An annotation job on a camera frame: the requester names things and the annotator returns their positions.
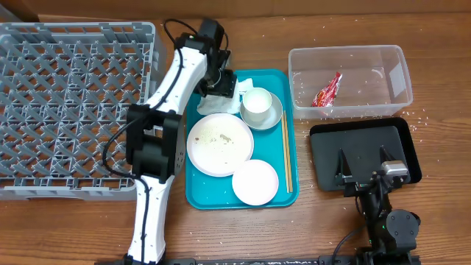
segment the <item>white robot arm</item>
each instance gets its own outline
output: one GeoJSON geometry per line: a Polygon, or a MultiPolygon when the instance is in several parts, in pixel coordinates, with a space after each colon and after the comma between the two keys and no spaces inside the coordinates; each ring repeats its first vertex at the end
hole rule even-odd
{"type": "MultiPolygon", "coordinates": [[[[199,53],[196,49],[183,47],[181,49],[183,56],[183,70],[175,84],[174,88],[167,96],[158,110],[168,113],[173,110],[175,113],[182,115],[190,95],[193,93],[197,83],[204,77],[207,69],[206,55],[199,53]]],[[[174,61],[171,64],[169,72],[162,81],[157,92],[147,100],[149,107],[154,107],[167,92],[170,84],[173,82],[177,75],[178,68],[180,67],[180,58],[178,52],[175,51],[174,61]]],[[[141,176],[149,189],[149,205],[146,220],[146,240],[145,240],[145,264],[150,262],[159,261],[165,252],[165,241],[163,239],[163,231],[165,224],[167,200],[169,198],[170,186],[174,180],[174,175],[170,176],[168,180],[162,184],[159,179],[150,176],[141,176]]],[[[143,183],[136,181],[136,189],[138,192],[137,204],[135,210],[135,224],[134,236],[128,251],[128,255],[132,256],[135,261],[141,261],[142,250],[142,224],[144,221],[144,212],[146,208],[146,191],[143,183]]]]}
{"type": "Polygon", "coordinates": [[[208,19],[198,34],[183,33],[176,39],[174,59],[160,87],[145,105],[128,110],[127,123],[132,126],[127,128],[126,156],[139,181],[134,235],[125,264],[157,264],[164,256],[170,187],[185,159],[181,115],[191,94],[233,96],[236,76],[224,69],[230,52],[219,50],[223,36],[221,25],[208,19]],[[154,126],[161,128],[162,138],[144,133],[154,126]]]}

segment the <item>clear plastic container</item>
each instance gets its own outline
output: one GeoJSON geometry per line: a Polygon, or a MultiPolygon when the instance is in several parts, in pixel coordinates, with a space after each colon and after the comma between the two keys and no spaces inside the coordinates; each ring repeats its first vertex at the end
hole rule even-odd
{"type": "Polygon", "coordinates": [[[403,50],[395,45],[292,49],[289,85],[297,119],[392,115],[412,103],[403,50]],[[311,107],[316,94],[342,74],[332,107],[311,107]]]}

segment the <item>red wrapper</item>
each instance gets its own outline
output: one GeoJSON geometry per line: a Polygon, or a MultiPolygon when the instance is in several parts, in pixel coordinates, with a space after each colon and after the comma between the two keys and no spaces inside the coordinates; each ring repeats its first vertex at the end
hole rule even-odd
{"type": "Polygon", "coordinates": [[[318,92],[314,101],[312,102],[312,107],[331,107],[333,106],[333,100],[339,92],[341,74],[336,73],[336,77],[330,81],[330,84],[318,92]]]}

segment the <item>black plastic tray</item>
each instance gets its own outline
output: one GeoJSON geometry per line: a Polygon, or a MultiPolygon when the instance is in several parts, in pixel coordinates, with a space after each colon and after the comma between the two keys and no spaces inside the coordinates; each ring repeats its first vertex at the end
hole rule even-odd
{"type": "Polygon", "coordinates": [[[309,135],[317,182],[323,191],[343,189],[334,181],[340,148],[344,150],[357,181],[368,180],[372,172],[380,168],[381,145],[407,165],[407,183],[418,183],[422,179],[411,132],[402,118],[316,125],[311,128],[309,135]]]}

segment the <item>plastic tray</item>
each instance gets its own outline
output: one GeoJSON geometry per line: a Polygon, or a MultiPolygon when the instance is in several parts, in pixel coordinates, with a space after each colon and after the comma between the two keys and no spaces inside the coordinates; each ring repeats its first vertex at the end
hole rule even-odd
{"type": "Polygon", "coordinates": [[[406,164],[409,170],[406,183],[422,179],[411,132],[402,118],[320,124],[312,127],[309,135],[317,182],[323,191],[344,189],[335,184],[333,177],[340,148],[356,181],[367,181],[371,172],[380,168],[380,146],[406,164]]]}
{"type": "MultiPolygon", "coordinates": [[[[267,131],[252,130],[255,140],[255,148],[252,159],[261,159],[275,168],[280,180],[280,187],[269,203],[262,206],[251,206],[244,204],[234,194],[232,188],[232,177],[211,177],[201,173],[186,156],[186,198],[195,208],[200,210],[218,209],[242,209],[242,208],[271,208],[286,207],[293,204],[300,193],[299,178],[297,173],[296,143],[294,140],[293,110],[291,106],[291,95],[289,91],[288,78],[282,71],[246,70],[236,71],[239,81],[252,78],[255,87],[265,88],[274,93],[282,102],[288,119],[289,152],[291,156],[291,178],[293,192],[286,190],[286,175],[283,157],[283,142],[281,122],[267,131]]],[[[196,111],[200,101],[199,95],[192,95],[187,106],[186,136],[191,128],[204,116],[196,111]]]]}

